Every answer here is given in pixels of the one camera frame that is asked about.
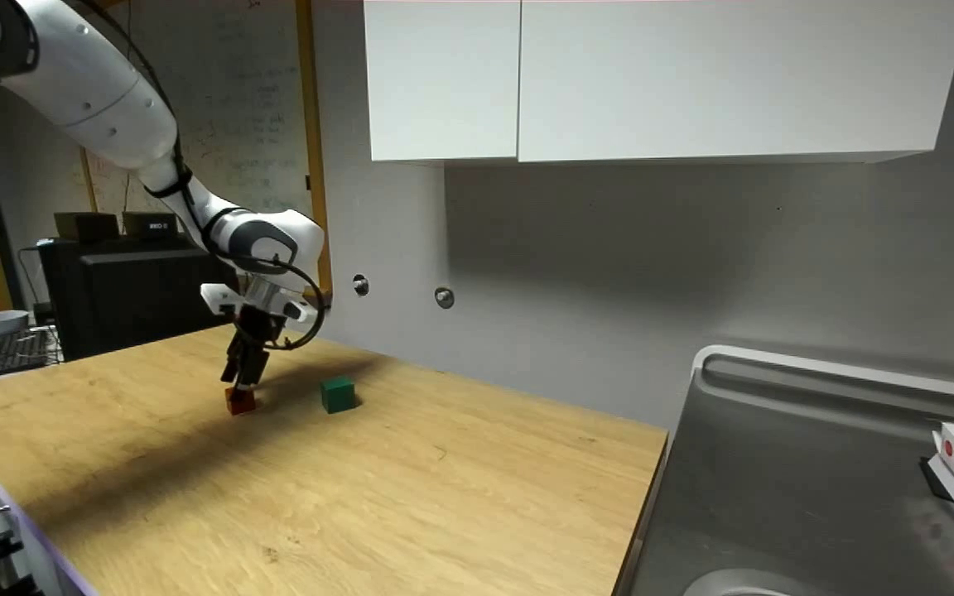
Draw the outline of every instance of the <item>upper cabinet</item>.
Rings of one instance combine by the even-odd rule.
[[[364,0],[375,159],[515,159],[519,0]]]
[[[368,67],[375,159],[927,153],[954,0],[368,0]]]

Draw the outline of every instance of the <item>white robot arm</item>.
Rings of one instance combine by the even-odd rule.
[[[239,271],[242,293],[207,285],[201,298],[239,314],[222,378],[232,380],[235,410],[247,410],[279,330],[316,336],[323,325],[324,306],[308,271],[324,236],[302,214],[247,214],[209,191],[187,168],[173,110],[154,82],[63,0],[0,0],[0,87],[88,153],[132,168],[196,244]]]

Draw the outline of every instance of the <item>stainless steel sink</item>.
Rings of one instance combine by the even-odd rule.
[[[630,587],[645,596],[951,596],[954,508],[921,459],[954,383],[707,348]]]

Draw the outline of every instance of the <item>wooden table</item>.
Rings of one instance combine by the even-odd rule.
[[[662,430],[332,342],[229,419],[229,336],[0,380],[0,484],[101,593],[614,593]]]

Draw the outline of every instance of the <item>gray wall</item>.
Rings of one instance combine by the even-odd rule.
[[[891,164],[373,165],[358,0],[316,7],[332,336],[657,424],[714,342],[954,375],[954,97]]]

